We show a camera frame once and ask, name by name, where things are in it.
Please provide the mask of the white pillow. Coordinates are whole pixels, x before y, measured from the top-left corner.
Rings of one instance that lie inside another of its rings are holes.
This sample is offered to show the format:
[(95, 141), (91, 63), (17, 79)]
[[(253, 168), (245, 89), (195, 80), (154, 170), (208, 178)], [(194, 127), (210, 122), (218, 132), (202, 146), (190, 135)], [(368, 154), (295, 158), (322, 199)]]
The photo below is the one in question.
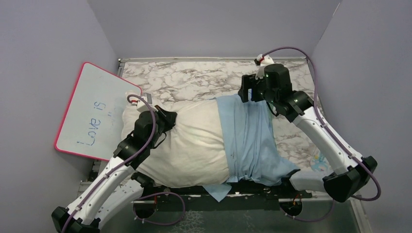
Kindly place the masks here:
[(171, 188), (224, 183), (229, 168), (216, 100), (163, 103), (153, 99), (153, 105), (176, 112), (177, 118), (137, 171)]

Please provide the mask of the light blue pillowcase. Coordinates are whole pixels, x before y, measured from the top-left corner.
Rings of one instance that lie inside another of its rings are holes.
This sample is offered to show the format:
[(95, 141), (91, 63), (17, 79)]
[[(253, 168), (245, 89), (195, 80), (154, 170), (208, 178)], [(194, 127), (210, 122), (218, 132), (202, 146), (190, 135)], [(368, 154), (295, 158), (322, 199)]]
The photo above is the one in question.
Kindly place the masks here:
[(253, 181), (279, 185), (297, 166), (278, 153), (272, 118), (265, 102), (241, 102), (238, 95), (216, 98), (223, 132), (229, 177), (222, 184), (205, 185), (216, 201), (231, 190), (231, 183)]

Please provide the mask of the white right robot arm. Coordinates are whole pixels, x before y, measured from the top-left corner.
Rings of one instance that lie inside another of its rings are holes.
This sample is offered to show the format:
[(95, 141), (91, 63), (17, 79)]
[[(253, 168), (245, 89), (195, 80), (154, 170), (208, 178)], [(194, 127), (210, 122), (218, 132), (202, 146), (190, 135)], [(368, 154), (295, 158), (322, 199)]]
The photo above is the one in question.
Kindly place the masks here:
[(291, 198), (299, 191), (327, 193), (337, 202), (354, 197), (370, 179), (377, 161), (364, 157), (327, 123), (314, 100), (304, 91), (292, 88), (289, 70), (282, 64), (260, 66), (256, 74), (243, 75), (238, 95), (243, 103), (265, 101), (277, 115), (284, 116), (302, 130), (328, 160), (333, 172), (322, 176), (295, 169), (281, 179), (281, 193)]

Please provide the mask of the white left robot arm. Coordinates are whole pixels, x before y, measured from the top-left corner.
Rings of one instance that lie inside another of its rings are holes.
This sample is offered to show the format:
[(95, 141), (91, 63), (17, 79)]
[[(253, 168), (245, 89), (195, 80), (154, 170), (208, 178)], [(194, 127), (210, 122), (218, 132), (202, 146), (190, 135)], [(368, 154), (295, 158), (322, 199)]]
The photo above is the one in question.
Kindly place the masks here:
[(68, 207), (57, 207), (51, 214), (59, 233), (99, 233), (103, 226), (123, 207), (135, 199), (152, 195), (152, 179), (138, 173), (137, 181), (127, 182), (129, 175), (150, 155), (162, 134), (175, 126), (176, 112), (158, 105), (144, 111), (135, 121), (134, 130), (122, 140), (94, 182)]

